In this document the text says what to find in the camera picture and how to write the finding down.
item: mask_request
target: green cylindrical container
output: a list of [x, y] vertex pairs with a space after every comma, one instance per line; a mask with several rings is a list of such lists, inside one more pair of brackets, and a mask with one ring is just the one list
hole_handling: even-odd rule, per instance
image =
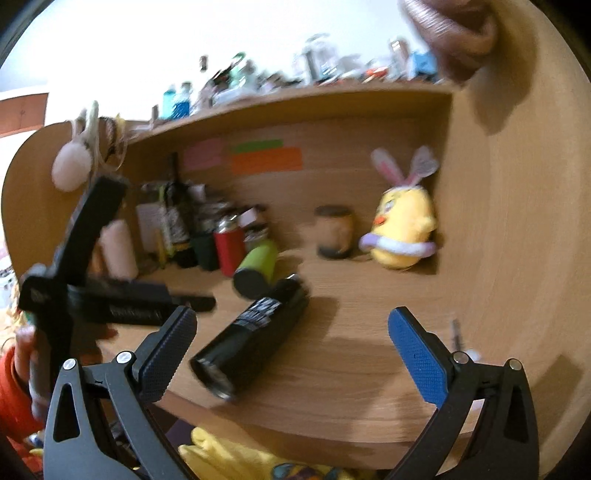
[[264, 240], [242, 261], [234, 273], [234, 289], [250, 300], [258, 300], [271, 288], [277, 246], [273, 240]]

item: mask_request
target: white pom-pom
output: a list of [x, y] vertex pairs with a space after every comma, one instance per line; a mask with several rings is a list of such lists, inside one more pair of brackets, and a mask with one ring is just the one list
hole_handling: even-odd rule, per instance
[[58, 190], [73, 192], [90, 174], [92, 157], [87, 148], [78, 142], [68, 142], [57, 154], [51, 168], [51, 179]]

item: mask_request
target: black lid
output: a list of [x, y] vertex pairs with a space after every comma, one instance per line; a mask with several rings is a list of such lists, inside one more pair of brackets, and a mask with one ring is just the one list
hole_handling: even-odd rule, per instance
[[264, 275], [252, 268], [239, 268], [234, 273], [234, 289], [238, 294], [249, 300], [258, 300], [265, 296], [271, 286]]

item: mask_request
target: yellow plush toy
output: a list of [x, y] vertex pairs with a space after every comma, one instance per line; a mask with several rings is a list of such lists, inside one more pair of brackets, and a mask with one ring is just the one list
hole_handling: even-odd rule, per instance
[[374, 225], [359, 241], [363, 251], [386, 268], [408, 268], [436, 251], [429, 236], [437, 224], [427, 191], [418, 183], [439, 167], [428, 147], [421, 147], [411, 163], [411, 173], [404, 178], [395, 160], [383, 148], [374, 150], [376, 169], [393, 185], [382, 196]]

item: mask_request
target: metal screw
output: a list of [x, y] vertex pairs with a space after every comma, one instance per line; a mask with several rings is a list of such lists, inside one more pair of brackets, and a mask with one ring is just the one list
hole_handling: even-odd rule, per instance
[[464, 352], [454, 352], [453, 354], [453, 361], [455, 361], [455, 363], [457, 364], [466, 364], [468, 363], [468, 360], [470, 359], [470, 357], [468, 356], [467, 353]]
[[72, 368], [74, 368], [76, 366], [76, 360], [74, 360], [73, 358], [69, 358], [68, 360], [66, 360], [64, 362], [64, 368], [66, 370], [72, 370]]
[[516, 358], [512, 358], [511, 360], [509, 360], [509, 366], [513, 370], [521, 370], [523, 368], [523, 365], [521, 365], [521, 362], [519, 360], [517, 360]]
[[117, 355], [117, 363], [126, 364], [131, 360], [131, 352], [121, 352]]

